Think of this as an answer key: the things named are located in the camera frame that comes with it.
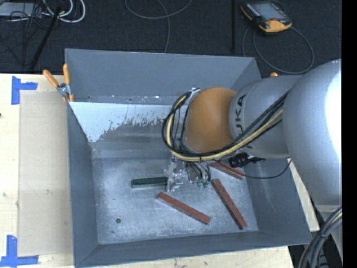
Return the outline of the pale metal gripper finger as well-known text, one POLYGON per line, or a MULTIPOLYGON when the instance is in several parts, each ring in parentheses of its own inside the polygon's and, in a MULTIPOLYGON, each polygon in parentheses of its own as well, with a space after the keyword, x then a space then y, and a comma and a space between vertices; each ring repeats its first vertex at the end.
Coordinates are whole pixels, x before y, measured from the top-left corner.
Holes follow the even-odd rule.
POLYGON ((168 178, 168 182, 176 182, 179 179, 179 175, 175 167, 168 167, 164 169, 164 175, 168 178))
POLYGON ((182 180, 168 179, 167 184, 166 184, 166 191, 171 192, 175 189, 178 189, 180 186, 183 185, 183 183, 184 182, 182 180))

